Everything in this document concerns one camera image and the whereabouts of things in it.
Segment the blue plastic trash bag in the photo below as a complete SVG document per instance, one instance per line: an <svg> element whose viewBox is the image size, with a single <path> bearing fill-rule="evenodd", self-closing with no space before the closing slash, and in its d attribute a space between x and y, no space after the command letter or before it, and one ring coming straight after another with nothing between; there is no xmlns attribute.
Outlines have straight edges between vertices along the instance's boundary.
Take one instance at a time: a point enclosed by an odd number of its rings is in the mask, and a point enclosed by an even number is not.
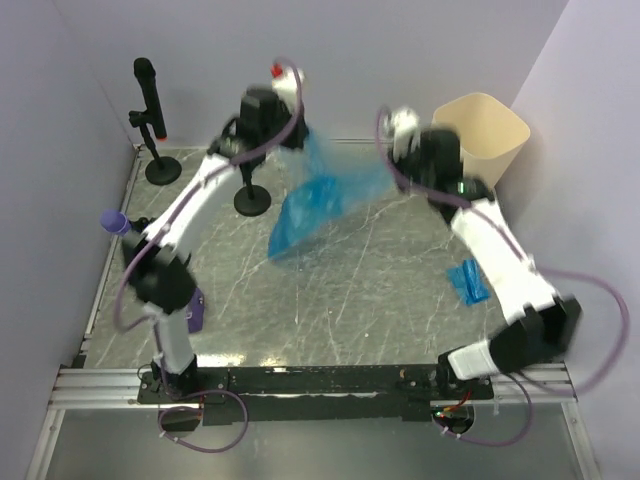
<svg viewBox="0 0 640 480"><path fill-rule="evenodd" d="M300 182L282 201L269 237L270 259L289 254L328 223L379 200L393 184L377 152L350 154L315 132L303 150L284 151L282 162Z"/></svg>

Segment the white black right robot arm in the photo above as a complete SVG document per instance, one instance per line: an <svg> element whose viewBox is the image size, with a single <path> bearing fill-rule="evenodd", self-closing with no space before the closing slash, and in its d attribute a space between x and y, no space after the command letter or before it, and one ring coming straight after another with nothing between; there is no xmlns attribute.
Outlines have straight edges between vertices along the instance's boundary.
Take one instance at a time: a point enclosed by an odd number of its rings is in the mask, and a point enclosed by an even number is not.
<svg viewBox="0 0 640 480"><path fill-rule="evenodd" d="M506 322L489 337L440 356L440 393L458 398L472 379L514 373L565 354L582 308L535 269L509 230L494 192L480 177L464 174L458 135L448 128L418 126L389 127L386 133L393 139L389 158L398 187L426 193L478 263Z"/></svg>

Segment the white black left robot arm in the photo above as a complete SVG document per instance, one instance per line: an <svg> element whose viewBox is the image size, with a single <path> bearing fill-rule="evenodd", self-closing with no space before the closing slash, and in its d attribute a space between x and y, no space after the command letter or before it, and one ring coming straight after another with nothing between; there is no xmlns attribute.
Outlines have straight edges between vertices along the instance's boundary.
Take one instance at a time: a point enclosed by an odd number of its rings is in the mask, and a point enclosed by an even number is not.
<svg viewBox="0 0 640 480"><path fill-rule="evenodd" d="M264 214L272 198L253 182L254 170L274 148L303 148L307 135L300 86L248 88L239 114L214 139L183 191L143 231L123 235L121 284L143 306L141 319L150 323L156 344L152 372L172 400L187 401L200 388L186 316L197 291L189 263L207 221L227 202L245 217Z"/></svg>

